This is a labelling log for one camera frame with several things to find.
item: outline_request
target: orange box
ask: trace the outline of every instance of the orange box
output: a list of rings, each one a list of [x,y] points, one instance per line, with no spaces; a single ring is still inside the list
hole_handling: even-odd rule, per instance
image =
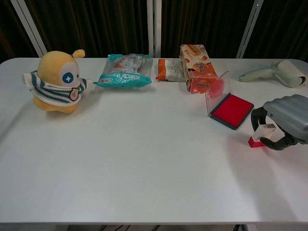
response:
[[[203,45],[181,45],[182,60],[187,90],[204,93],[217,80],[217,74]]]

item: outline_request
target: teal plastic bag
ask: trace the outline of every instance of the teal plastic bag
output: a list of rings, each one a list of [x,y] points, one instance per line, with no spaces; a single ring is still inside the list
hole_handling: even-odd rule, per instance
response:
[[[152,83],[153,59],[144,54],[110,54],[106,67],[94,84],[103,88],[141,88]]]

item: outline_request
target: yellow stuffed animal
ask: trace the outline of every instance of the yellow stuffed animal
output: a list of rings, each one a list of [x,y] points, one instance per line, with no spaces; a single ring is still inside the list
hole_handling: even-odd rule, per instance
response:
[[[24,74],[25,83],[32,91],[33,102],[38,108],[64,113],[76,110],[87,81],[79,77],[75,58],[84,56],[84,50],[77,50],[73,55],[51,51],[41,58],[37,72]]]

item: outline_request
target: lint roller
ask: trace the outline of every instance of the lint roller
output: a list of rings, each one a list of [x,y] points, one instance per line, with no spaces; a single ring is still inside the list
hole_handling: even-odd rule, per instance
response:
[[[289,60],[273,62],[271,67],[247,72],[239,77],[240,82],[249,82],[259,77],[275,77],[290,88],[303,85],[307,76],[298,70]]]

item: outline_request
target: gray robotic arm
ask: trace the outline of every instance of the gray robotic arm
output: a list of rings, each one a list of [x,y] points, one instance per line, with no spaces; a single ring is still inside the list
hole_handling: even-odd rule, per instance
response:
[[[266,102],[263,107],[251,113],[251,123],[254,131],[259,124],[266,124],[269,116],[284,132],[284,137],[277,142],[267,138],[260,141],[274,150],[283,150],[297,143],[308,144],[308,98],[302,95],[284,96]]]

